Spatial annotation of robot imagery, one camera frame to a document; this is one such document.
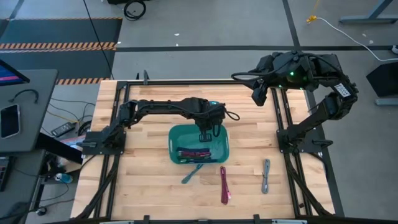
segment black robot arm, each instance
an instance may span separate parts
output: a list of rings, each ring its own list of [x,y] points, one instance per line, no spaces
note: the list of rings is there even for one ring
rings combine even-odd
[[[240,79],[239,76],[255,78]],[[293,146],[302,142],[305,134],[322,122],[341,119],[347,115],[358,98],[355,83],[351,83],[343,74],[334,54],[276,52],[261,58],[255,69],[246,73],[235,73],[231,77],[253,90],[252,99],[258,106],[264,105],[267,89],[270,87],[314,91],[322,85],[333,90],[317,105],[316,112],[300,124],[287,128],[285,141]]]
[[[81,146],[84,154],[114,154],[119,149],[124,149],[126,133],[124,128],[130,128],[137,124],[148,114],[179,114],[187,119],[195,120],[201,134],[199,141],[208,142],[212,140],[212,135],[207,131],[212,131],[217,137],[220,134],[220,126],[225,118],[225,114],[238,120],[239,116],[229,112],[224,103],[208,101],[201,98],[185,98],[182,101],[153,101],[153,100],[131,100],[123,103],[119,107],[116,119],[100,132],[89,132]]]

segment monitor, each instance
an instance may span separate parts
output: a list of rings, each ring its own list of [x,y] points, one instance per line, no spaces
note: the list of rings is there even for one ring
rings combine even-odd
[[[29,83],[29,79],[0,60],[0,86]]]

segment sticker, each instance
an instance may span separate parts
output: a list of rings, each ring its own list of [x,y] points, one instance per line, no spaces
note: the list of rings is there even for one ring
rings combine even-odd
[[[340,95],[342,97],[347,97],[347,96],[351,96],[351,94],[349,93],[349,91],[345,88],[345,86],[343,86],[342,83],[340,83],[339,85],[335,85],[336,90],[338,91],[338,93],[340,93]]]

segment gray floor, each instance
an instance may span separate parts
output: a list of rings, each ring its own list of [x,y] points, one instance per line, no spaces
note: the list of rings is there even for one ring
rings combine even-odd
[[[121,6],[100,0],[86,0],[93,17],[121,17]],[[306,25],[316,0],[289,0],[299,41],[302,46],[354,45],[322,21]],[[0,0],[0,17],[7,17],[17,1]],[[316,15],[346,31],[355,39],[373,45],[398,44],[398,23],[389,25],[341,26],[340,16],[366,14],[377,0],[320,1]],[[398,13],[394,1],[386,13]],[[17,18],[86,17],[81,0],[25,0]],[[147,14],[139,21],[123,20],[119,47],[165,47],[189,45],[292,45],[281,1],[276,0],[153,0],[147,2]],[[204,52],[120,52],[116,53],[113,73],[116,79],[135,78],[146,69],[152,79],[228,78],[233,72],[252,69],[269,51]],[[347,217],[398,220],[398,157],[395,136],[398,108],[377,107],[377,98],[366,75],[381,63],[367,51],[314,52],[338,55],[344,72],[358,84],[359,100],[351,113],[340,121],[327,121],[323,127],[330,147],[338,190]],[[381,58],[394,55],[377,51]],[[94,102],[98,85],[56,86],[53,97]],[[320,88],[317,101],[329,92]],[[82,104],[54,102],[81,116]],[[60,115],[69,116],[50,109]],[[44,128],[51,130],[64,121],[47,115]],[[74,197],[75,185],[61,200]],[[62,193],[65,186],[50,185],[43,198]],[[44,217],[30,214],[28,223],[55,222],[69,217],[72,203],[49,208]]]

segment wooden table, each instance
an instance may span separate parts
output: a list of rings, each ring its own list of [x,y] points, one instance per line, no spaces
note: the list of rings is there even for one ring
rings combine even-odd
[[[93,131],[102,130],[110,122],[116,82],[101,82]],[[223,121],[230,154],[222,165],[226,167],[232,199],[227,205],[221,203],[220,164],[205,165],[188,184],[181,184],[195,166],[176,165],[170,160],[168,133],[176,124],[192,124],[193,120],[177,115],[149,115],[126,130],[112,220],[142,220],[144,215],[150,215],[151,220],[252,219],[254,214],[261,218],[293,218],[285,162],[275,134],[278,127],[271,91],[263,107],[254,104],[251,93],[243,85],[132,86],[130,99],[177,101],[195,96],[226,103],[228,110],[240,115],[240,121],[228,117]],[[287,96],[293,121],[299,123],[308,116],[304,93],[289,90]],[[282,117],[287,127],[283,109]],[[261,192],[264,159],[271,160],[268,194]],[[96,156],[81,172],[72,217],[97,191],[102,162],[103,156]],[[329,212],[334,212],[323,164],[308,154],[302,154],[302,164],[308,188]],[[302,202],[302,194],[296,188]],[[105,192],[102,215],[107,195]]]

